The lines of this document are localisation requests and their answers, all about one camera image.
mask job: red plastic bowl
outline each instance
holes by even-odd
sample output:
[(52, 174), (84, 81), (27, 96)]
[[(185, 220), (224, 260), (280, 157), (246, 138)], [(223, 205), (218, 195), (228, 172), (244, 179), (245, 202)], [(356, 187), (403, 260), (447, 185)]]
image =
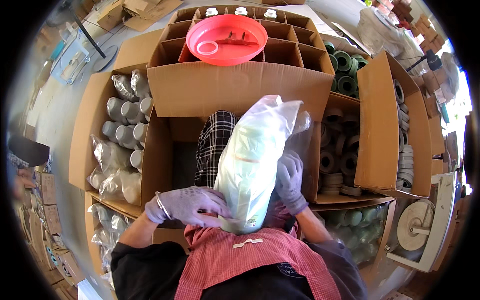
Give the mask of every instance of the red plastic bowl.
[[(257, 46), (219, 44), (218, 51), (212, 55), (202, 55), (197, 51), (197, 45), (203, 41), (216, 41), (228, 38), (232, 32), (234, 39), (241, 39), (245, 32), (246, 41), (257, 42)], [(247, 62), (262, 52), (267, 43), (267, 31), (259, 22), (233, 14), (210, 17), (199, 22), (187, 34), (187, 47), (201, 61), (215, 66), (234, 66)], [(201, 46), (200, 51), (210, 52), (214, 45)]]

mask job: concrete floor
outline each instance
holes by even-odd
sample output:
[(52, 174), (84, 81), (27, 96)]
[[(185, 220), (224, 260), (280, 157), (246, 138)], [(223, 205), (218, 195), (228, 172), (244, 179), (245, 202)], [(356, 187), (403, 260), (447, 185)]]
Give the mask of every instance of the concrete floor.
[[(188, 7), (204, 6), (204, 5), (220, 5), (220, 4), (237, 4), (237, 5), (262, 5), (260, 0), (257, 1), (226, 1), (226, 0), (186, 0), (179, 7), (184, 9)], [(336, 22), (344, 26), (353, 35), (357, 36), (356, 24), (359, 20), (359, 11), (365, 8), (363, 2), (359, 0), (308, 0), (307, 4), (316, 12), (320, 19), (317, 19), (319, 31), (328, 31), (330, 28), (325, 27), (324, 23)], [(285, 7), (287, 10), (294, 10), (295, 7)], [(88, 20), (95, 22), (98, 12), (93, 12)], [(164, 28), (171, 15), (166, 16), (158, 23), (147, 29), (146, 32)], [(127, 27), (118, 26), (112, 32), (103, 34), (103, 30), (92, 25), (85, 24), (88, 32), (92, 34), (95, 41), (106, 49), (112, 45), (121, 46), (123, 40), (136, 36), (140, 33)], [(87, 48), (92, 55), (92, 62), (98, 58), (98, 53), (90, 46)], [(25, 67), (21, 72), (20, 81), (14, 88), (12, 98), (14, 99), (13, 111), (23, 111), (28, 106), (28, 101), (32, 91), (27, 86), (31, 86), (38, 74), (39, 69), (44, 61), (25, 62)], [(70, 159), (70, 145), (72, 142), (72, 133), (75, 120), (77, 118), (77, 110), (80, 105), (85, 87), (92, 74), (93, 63), (86, 64), (81, 71), (77, 80), (72, 85), (62, 85), (55, 79), (48, 79), (36, 98), (33, 108), (28, 112), (27, 123), (36, 127), (36, 141), (50, 146), (53, 158), (52, 172), (55, 174), (55, 183), (57, 187), (57, 201), (62, 225), (62, 237), (66, 246), (75, 254), (80, 267), (84, 271), (92, 286), (103, 299), (111, 299), (109, 290), (103, 286), (101, 279), (95, 274), (90, 254), (88, 251), (88, 243), (91, 237), (86, 236), (85, 232), (85, 216), (84, 216), (84, 193), (76, 187), (68, 183), (68, 168)], [(106, 69), (107, 72), (112, 70), (112, 64)], [(384, 295), (383, 291), (373, 292), (372, 299), (379, 299)]]

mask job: warehouse floor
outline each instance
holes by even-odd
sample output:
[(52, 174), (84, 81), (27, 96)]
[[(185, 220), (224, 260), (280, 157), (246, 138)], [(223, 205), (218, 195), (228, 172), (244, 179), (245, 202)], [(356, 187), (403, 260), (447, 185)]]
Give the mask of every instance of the warehouse floor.
[[(261, 5), (259, 0), (255, 2), (186, 0), (179, 8), (184, 9), (195, 6), (220, 4), (252, 5), (252, 3)], [(363, 2), (359, 0), (308, 0), (306, 4), (327, 24), (330, 22), (339, 23), (354, 36), (357, 36), (356, 24), (360, 19), (360, 10), (365, 8)], [(94, 22), (97, 16), (98, 12), (92, 12), (87, 19)], [(147, 31), (164, 28), (170, 17), (171, 14), (154, 24)], [(106, 49), (112, 45), (120, 47), (123, 40), (140, 34), (123, 26), (113, 29), (112, 32), (114, 32), (114, 34), (103, 34), (102, 29), (92, 24), (85, 24), (85, 26), (102, 49)], [(98, 56), (98, 53), (93, 54), (92, 62), (94, 62)], [(24, 70), (22, 74), (23, 78), (25, 78), (24, 83), (33, 82), (35, 79), (35, 77), (31, 75), (38, 73), (38, 68), (35, 68), (35, 66), (39, 66), (38, 63), (29, 64), (29, 67)], [(103, 299), (111, 299), (111, 294), (105, 287), (95, 284), (96, 282), (99, 283), (100, 278), (94, 272), (88, 251), (88, 242), (91, 237), (86, 236), (85, 232), (84, 193), (68, 183), (73, 127), (78, 117), (77, 110), (85, 87), (92, 74), (92, 67), (92, 63), (86, 64), (72, 85), (64, 86), (55, 79), (50, 78), (40, 90), (33, 108), (28, 112), (27, 123), (36, 128), (36, 141), (50, 146), (53, 159), (52, 173), (55, 174), (56, 178), (57, 201), (63, 230), (62, 237), (65, 244), (75, 254), (79, 265), (100, 296)], [(105, 71), (111, 70), (112, 64)], [(21, 98), (28, 99), (29, 95), (22, 96)], [(16, 103), (16, 110), (24, 109), (27, 105), (25, 101), (23, 103), (19, 101)], [(390, 290), (403, 284), (409, 275), (411, 275), (411, 273), (405, 269), (400, 267), (397, 269), (395, 265), (389, 265), (385, 270), (387, 269), (389, 273), (383, 274), (384, 278), (381, 278), (377, 283), (379, 287), (370, 291), (371, 299), (381, 299)]]

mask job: person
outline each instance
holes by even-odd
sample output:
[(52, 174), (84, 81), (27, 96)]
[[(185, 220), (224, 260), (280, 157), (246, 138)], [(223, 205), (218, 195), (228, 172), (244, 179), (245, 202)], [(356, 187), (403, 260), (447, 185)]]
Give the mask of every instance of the person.
[[(157, 193), (120, 237), (111, 262), (118, 299), (367, 299), (350, 251), (301, 194), (303, 163), (296, 153), (279, 159), (259, 231), (237, 236), (218, 228), (217, 216), (231, 215), (212, 187), (236, 122), (227, 111), (210, 116), (198, 142), (195, 186)], [(306, 242), (289, 226), (292, 216)], [(158, 224), (170, 218), (187, 225), (189, 255), (171, 241), (151, 245)]]

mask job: gloved hand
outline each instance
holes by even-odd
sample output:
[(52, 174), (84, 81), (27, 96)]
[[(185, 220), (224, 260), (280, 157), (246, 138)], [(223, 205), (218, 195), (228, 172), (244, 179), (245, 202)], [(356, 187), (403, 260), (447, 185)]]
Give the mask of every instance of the gloved hand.
[[(185, 225), (201, 227), (220, 227), (220, 219), (199, 214), (199, 210), (231, 218), (231, 212), (223, 199), (223, 194), (209, 188), (192, 186), (185, 189), (164, 192), (159, 195), (160, 202), (165, 207), (172, 219), (180, 220)], [(145, 204), (148, 218), (158, 224), (168, 219), (167, 215), (158, 205), (155, 196)]]
[(299, 155), (293, 151), (284, 153), (278, 160), (275, 190), (292, 216), (308, 206), (301, 193), (302, 176), (303, 162)]

